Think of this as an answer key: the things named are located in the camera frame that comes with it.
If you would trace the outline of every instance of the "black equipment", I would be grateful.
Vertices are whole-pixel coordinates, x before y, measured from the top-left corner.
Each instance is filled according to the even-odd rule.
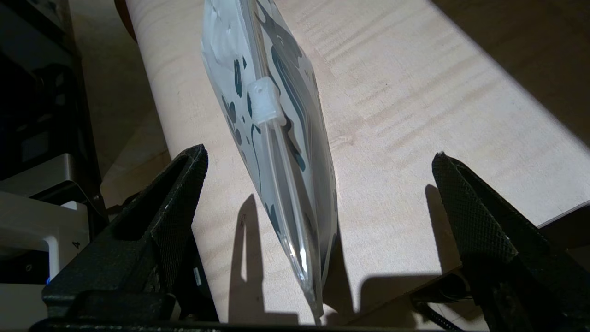
[[[176,157],[45,287],[49,318],[31,331],[278,330],[206,322],[217,315],[191,223],[207,162],[202,145]],[[589,273],[461,162],[437,154],[432,171],[470,291],[451,275],[415,292],[416,308],[458,329],[424,303],[472,296],[491,331],[590,331]]]

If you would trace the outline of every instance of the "wood grain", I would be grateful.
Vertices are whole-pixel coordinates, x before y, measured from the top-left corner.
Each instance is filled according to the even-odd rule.
[[[262,252],[246,253],[245,265],[261,255],[263,273],[230,281],[238,211],[255,190],[202,65],[202,2],[127,3],[171,155],[200,143],[209,151],[193,231],[220,319],[240,322],[228,306],[232,296],[251,293],[240,289],[250,283],[262,286],[263,298],[240,301],[263,302],[256,323],[268,313],[312,323],[258,197]],[[589,199],[586,145],[435,4],[277,5],[314,65],[336,170],[341,277],[352,308],[335,314],[326,307],[324,322],[336,315],[331,323],[346,323],[459,264],[444,217],[431,221],[437,209],[429,209],[435,198],[427,199],[427,185],[438,151],[469,165],[535,225]],[[590,58],[587,44],[579,48]],[[367,285],[380,290],[363,291]]]

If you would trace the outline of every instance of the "wooden board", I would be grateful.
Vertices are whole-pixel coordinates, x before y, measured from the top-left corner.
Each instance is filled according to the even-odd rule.
[[[477,6],[454,12],[488,18],[460,22],[490,24],[496,39],[483,47],[500,50],[494,57],[520,47],[514,55],[521,61],[509,70],[544,69],[539,80],[550,80],[538,60],[556,48],[590,58],[588,39],[573,33],[567,18],[524,2],[530,6],[522,9],[537,15],[527,16],[530,22],[562,29],[542,30],[529,42],[503,24],[514,15],[488,17]],[[588,148],[543,105],[562,98],[587,110],[583,93],[575,95],[581,101],[551,89],[533,97],[426,0],[277,5],[314,65],[336,170],[344,266],[328,280],[326,303],[338,313],[325,306],[324,323],[350,321],[459,264],[440,198],[428,186],[438,151],[465,162],[535,225],[589,199]],[[171,155],[200,143],[209,151],[193,231],[220,319],[312,323],[264,208],[256,196],[247,199],[255,189],[201,61],[202,2],[128,6]],[[583,78],[573,91],[587,92],[588,66],[574,71]]]

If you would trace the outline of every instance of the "black cable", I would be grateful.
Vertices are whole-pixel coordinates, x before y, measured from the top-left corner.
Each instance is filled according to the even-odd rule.
[[[412,302],[414,308],[421,313],[424,317],[428,318],[436,325],[442,327],[448,331],[462,331],[459,327],[455,324],[451,323],[448,319],[444,318],[443,316],[439,315],[436,311],[434,311],[431,307],[428,306],[426,302]]]

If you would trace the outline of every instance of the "plastic bag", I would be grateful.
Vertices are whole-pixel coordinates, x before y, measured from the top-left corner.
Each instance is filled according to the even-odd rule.
[[[336,240],[336,179],[312,64],[273,1],[205,1],[201,52],[313,315]]]

